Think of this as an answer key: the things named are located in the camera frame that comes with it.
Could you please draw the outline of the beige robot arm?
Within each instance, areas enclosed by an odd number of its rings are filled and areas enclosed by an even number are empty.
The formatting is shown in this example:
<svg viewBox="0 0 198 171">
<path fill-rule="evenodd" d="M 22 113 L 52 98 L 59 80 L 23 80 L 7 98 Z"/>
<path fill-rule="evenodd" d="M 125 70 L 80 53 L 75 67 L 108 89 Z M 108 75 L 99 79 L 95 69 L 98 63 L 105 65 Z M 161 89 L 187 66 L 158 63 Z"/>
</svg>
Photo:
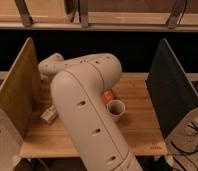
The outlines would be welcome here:
<svg viewBox="0 0 198 171">
<path fill-rule="evenodd" d="M 143 171 L 102 100 L 121 77 L 114 55 L 65 60 L 56 53 L 38 68 L 52 78 L 52 103 L 88 171 Z"/>
</svg>

